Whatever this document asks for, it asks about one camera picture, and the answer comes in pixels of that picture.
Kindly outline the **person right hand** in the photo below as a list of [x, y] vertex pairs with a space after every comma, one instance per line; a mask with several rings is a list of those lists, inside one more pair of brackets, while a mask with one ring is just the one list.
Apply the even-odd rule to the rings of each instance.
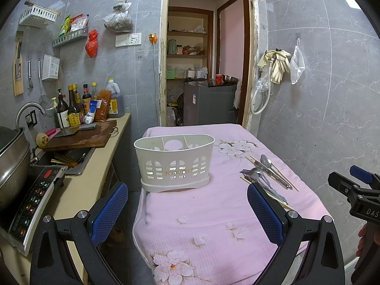
[[358, 232], [358, 237], [359, 237], [359, 243], [357, 245], [357, 251], [356, 251], [356, 256], [359, 257], [364, 249], [364, 246], [365, 246], [365, 243], [366, 243], [366, 239], [365, 239], [365, 235], [366, 235], [366, 228], [367, 228], [367, 224], [365, 224], [361, 230]]

